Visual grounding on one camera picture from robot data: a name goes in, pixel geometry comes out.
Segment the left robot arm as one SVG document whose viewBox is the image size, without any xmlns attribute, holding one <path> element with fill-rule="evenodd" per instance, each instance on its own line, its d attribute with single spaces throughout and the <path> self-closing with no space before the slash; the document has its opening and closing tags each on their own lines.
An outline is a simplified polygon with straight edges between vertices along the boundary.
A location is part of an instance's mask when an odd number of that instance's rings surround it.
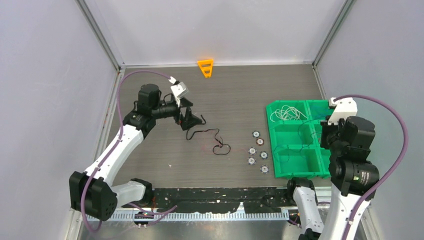
<svg viewBox="0 0 424 240">
<path fill-rule="evenodd" d="M 100 157 L 83 172 L 69 178 L 71 208 L 100 221 L 108 220 L 116 208 L 129 203 L 148 207 L 153 202 L 153 187 L 148 181 L 132 178 L 121 185 L 114 179 L 133 150 L 140 145 L 159 119 L 173 118 L 186 131 L 203 120 L 192 114 L 193 103 L 186 99 L 188 88 L 177 81 L 170 87 L 171 99 L 162 99 L 156 84 L 144 84 L 133 109 L 123 118 L 122 126 Z"/>
</svg>

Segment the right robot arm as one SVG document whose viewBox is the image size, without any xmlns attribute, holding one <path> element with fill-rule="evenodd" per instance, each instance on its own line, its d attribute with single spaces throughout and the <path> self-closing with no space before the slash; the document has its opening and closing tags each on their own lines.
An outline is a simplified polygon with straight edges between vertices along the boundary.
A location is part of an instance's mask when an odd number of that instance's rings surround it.
<svg viewBox="0 0 424 240">
<path fill-rule="evenodd" d="M 362 117 L 349 116 L 338 124 L 322 121 L 320 146 L 330 151 L 331 200 L 326 220 L 322 220 L 313 182 L 293 177 L 287 183 L 285 198 L 297 205 L 300 214 L 300 240 L 352 240 L 363 212 L 373 195 L 365 197 L 380 179 L 379 170 L 367 160 L 375 137 L 375 125 Z"/>
</svg>

